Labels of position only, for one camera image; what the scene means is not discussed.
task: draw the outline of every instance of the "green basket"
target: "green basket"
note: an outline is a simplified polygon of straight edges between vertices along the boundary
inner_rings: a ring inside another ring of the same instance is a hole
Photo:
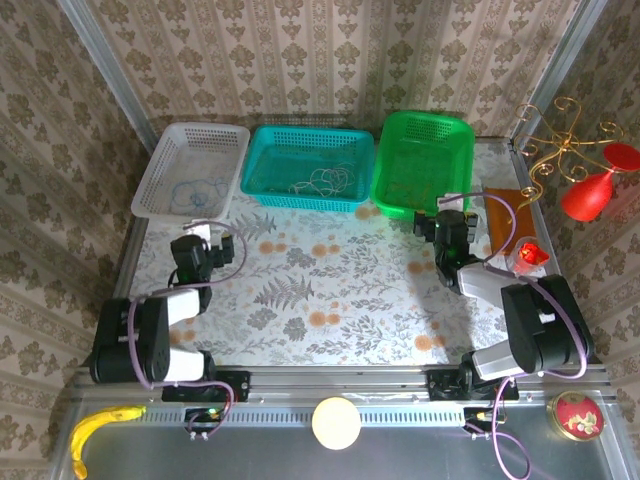
[[[438,212],[445,193],[471,191],[471,127],[457,118],[397,112],[384,123],[371,199],[387,217],[413,221],[416,210]],[[465,210],[469,200],[465,199]]]

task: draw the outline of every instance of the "plastic basket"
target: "plastic basket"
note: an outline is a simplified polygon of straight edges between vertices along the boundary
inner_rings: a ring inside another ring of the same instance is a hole
[[[368,132],[263,126],[251,142],[240,187],[270,207],[353,212],[369,196],[373,163]],[[311,187],[296,193],[292,187],[309,182],[314,172],[336,168],[352,174],[350,185],[340,192],[326,194]]]
[[[169,125],[131,204],[138,217],[185,223],[229,213],[250,133],[215,123]]]
[[[471,191],[474,141],[471,127],[457,118],[390,115],[378,147],[372,200],[391,218],[413,221],[416,210],[435,215],[438,197]]]

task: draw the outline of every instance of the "gold wire ornament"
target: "gold wire ornament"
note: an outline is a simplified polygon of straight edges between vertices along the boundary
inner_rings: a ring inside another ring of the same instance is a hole
[[[518,105],[515,109],[516,117],[523,122],[532,120],[534,118],[534,113],[537,114],[542,121],[542,124],[548,130],[548,133],[550,133],[550,138],[548,140],[526,133],[518,134],[513,139],[513,144],[516,150],[527,158],[535,157],[541,149],[544,149],[545,151],[549,149],[551,150],[550,153],[544,155],[539,160],[536,160],[531,168],[529,168],[529,178],[533,185],[520,190],[520,193],[526,198],[526,200],[518,205],[516,212],[521,208],[538,201],[540,197],[542,197],[542,194],[544,193],[544,186],[540,183],[541,177],[551,175],[556,169],[560,172],[560,175],[572,183],[584,182],[587,179],[589,172],[582,165],[574,165],[567,171],[567,167],[565,165],[566,160],[570,155],[576,155],[584,162],[608,172],[620,173],[620,170],[616,170],[602,162],[587,157],[584,153],[579,151],[579,149],[588,145],[604,145],[607,143],[619,142],[624,137],[625,132],[623,128],[614,122],[600,122],[598,124],[598,129],[602,131],[607,138],[604,140],[583,142],[579,140],[574,133],[578,120],[582,115],[582,105],[580,102],[572,97],[556,97],[553,104],[557,110],[564,112],[565,115],[570,113],[572,109],[576,110],[575,117],[573,118],[573,122],[571,122],[571,126],[568,130],[563,131],[553,128],[540,109],[531,103],[523,103]]]

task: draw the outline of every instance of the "white basket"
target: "white basket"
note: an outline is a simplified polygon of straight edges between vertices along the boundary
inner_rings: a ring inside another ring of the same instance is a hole
[[[171,223],[220,220],[229,213],[249,130],[215,123],[169,125],[147,166],[131,211]]]

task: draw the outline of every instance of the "tin lid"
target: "tin lid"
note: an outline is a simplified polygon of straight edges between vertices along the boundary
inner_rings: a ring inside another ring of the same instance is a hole
[[[576,441],[597,438],[604,429],[604,415],[596,402],[579,392],[564,392],[549,404],[557,430]]]

